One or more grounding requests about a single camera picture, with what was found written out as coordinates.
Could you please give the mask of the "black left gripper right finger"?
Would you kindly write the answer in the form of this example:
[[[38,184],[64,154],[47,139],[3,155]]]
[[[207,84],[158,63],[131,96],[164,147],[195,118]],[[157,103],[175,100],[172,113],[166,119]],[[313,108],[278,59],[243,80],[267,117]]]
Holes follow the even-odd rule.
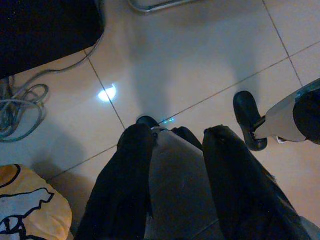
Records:
[[[229,127],[218,125],[206,129],[202,146],[225,239],[310,239],[275,178]]]

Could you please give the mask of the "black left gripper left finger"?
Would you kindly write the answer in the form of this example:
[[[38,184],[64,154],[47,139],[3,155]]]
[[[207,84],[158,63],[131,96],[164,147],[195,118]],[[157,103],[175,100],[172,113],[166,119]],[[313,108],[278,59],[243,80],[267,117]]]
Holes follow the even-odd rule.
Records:
[[[151,213],[153,146],[154,136],[146,124],[134,124],[123,132],[92,189],[76,240],[144,239]]]

